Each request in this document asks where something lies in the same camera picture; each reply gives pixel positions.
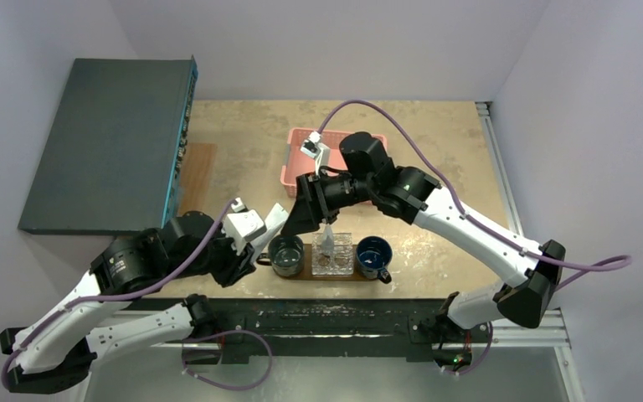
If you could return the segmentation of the white red toothpaste tube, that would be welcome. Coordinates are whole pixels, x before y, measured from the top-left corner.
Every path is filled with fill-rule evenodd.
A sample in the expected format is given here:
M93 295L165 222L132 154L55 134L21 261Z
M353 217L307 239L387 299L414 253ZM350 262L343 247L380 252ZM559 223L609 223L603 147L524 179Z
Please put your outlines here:
M289 212L276 203L265 217L265 232L257 239L258 245L264 249L281 231L289 218Z

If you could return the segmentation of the dark green grey mug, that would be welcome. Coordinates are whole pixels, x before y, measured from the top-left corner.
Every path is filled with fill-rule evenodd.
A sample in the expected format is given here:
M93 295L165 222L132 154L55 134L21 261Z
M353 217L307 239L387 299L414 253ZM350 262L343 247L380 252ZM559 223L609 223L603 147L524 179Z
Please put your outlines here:
M304 268L304 243L299 236L277 235L268 244L267 251L261 253L255 262L271 267L278 276L296 276Z

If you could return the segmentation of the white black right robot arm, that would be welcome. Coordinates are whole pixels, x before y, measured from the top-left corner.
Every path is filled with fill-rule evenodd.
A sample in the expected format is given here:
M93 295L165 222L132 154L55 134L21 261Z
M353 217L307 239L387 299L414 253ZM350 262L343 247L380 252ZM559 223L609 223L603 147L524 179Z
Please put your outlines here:
M457 204L447 186L416 167L397 167L367 132L340 143L346 170L297 177L296 201L281 233L315 232L335 222L342 208L370 202L382 214L439 235L488 266L501 280L484 290L448 296L437 317L439 335L455 341L480 323L506 318L540 325L561 276L564 247L542 245Z

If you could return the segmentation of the white grey toothpaste tube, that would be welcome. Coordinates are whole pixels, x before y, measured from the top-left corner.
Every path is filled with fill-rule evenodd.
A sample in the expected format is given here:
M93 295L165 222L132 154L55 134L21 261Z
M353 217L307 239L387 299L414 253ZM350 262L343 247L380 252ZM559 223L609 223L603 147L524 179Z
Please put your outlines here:
M335 238L331 224L325 224L324 230L321 233L319 245L321 252L326 255L330 255L334 251Z

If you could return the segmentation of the oval dark wooden tray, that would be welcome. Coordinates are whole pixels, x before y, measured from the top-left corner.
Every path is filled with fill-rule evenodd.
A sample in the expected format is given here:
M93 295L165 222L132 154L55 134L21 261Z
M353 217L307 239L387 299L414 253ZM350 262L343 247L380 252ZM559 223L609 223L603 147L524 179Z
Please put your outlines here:
M316 252L312 244L305 243L305 262L303 270L296 276L289 277L295 281L350 281L369 282L371 280L359 274L354 268L356 245L348 257L326 257Z

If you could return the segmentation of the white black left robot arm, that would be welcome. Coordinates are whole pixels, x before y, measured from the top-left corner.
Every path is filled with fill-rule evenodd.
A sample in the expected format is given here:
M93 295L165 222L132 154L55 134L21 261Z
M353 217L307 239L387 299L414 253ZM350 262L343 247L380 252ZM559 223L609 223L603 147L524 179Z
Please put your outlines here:
M163 312L104 326L111 314L167 283L211 276L222 287L255 270L255 260L285 223L240 204L212 218L198 211L113 241L71 292L36 323L0 333L6 356L0 379L18 394L56 394L113 358L171 341L204 343L227 336L206 296L192 294Z

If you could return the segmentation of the navy blue mug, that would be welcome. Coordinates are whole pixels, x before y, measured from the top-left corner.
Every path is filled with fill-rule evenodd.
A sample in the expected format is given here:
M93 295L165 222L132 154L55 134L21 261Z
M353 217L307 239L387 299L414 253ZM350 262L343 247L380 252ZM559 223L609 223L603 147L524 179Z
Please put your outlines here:
M393 250L387 240L368 236L361 239L354 252L355 270L369 280L389 284L392 276L388 265L393 259Z

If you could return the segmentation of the clear crystal toothbrush holder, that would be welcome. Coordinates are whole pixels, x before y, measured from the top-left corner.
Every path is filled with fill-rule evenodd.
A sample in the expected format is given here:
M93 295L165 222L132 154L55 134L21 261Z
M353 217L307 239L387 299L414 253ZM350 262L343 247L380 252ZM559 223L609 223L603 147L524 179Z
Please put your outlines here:
M335 233L329 245L323 233L314 234L311 243L311 274L313 276L351 276L353 268L351 233Z

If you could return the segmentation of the pink perforated plastic basket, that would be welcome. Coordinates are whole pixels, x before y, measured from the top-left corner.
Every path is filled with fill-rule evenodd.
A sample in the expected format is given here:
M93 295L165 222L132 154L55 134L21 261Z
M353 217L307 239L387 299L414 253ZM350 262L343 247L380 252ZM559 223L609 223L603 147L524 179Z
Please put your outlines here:
M314 161L301 150L302 143L312 133L312 128L294 127L290 129L287 138L287 154L281 168L280 183L283 185L289 198L296 197L296 177L314 170ZM340 152L340 142L351 135L350 131L325 130L321 136L321 143L330 148L327 166L339 170L346 170Z

